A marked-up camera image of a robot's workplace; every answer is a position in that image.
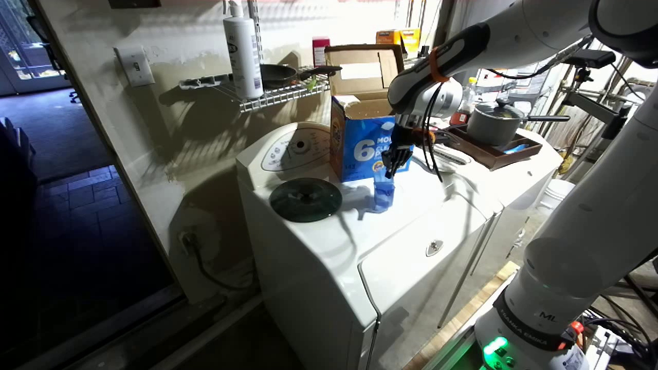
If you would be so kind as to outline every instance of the tray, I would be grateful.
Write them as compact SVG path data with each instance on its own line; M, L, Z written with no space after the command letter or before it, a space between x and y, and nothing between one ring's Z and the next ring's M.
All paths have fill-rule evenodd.
M472 156L484 167L495 170L513 162L534 156L540 150L540 145L524 135L514 133L513 143L506 149L499 146L481 146L468 137L466 130L449 130L447 146L456 149Z

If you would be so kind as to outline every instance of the control panel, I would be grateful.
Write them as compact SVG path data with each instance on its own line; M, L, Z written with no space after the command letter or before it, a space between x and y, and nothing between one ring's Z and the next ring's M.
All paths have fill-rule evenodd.
M329 161L329 132L299 128L293 135L278 137L263 156L263 170L282 173L317 161Z

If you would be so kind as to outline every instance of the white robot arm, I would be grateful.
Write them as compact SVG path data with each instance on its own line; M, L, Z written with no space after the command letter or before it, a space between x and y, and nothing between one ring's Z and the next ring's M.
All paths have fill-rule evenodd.
M406 132L427 87L465 68L513 68L559 55L590 33L645 68L658 66L658 0L520 0L406 70L389 89L399 116L384 159L389 175L411 154ZM528 244L519 276L477 320L477 342L504 336L514 369L554 369L568 326L658 248L655 189L658 93L651 93Z

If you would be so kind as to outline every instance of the dryer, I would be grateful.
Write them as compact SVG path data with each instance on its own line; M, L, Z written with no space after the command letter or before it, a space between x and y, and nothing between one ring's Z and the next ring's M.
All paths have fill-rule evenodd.
M306 369L403 369L479 256L490 217L411 161L394 201L371 211L372 179L339 184L329 130L289 123L239 154L239 185L268 311ZM271 194L294 179L332 184L341 205L293 222Z

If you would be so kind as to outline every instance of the black disc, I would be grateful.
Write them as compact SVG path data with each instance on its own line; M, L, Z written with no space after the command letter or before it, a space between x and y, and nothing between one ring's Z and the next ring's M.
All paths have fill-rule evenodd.
M293 222L317 222L341 208L341 191L321 179L294 179L270 196L271 209Z

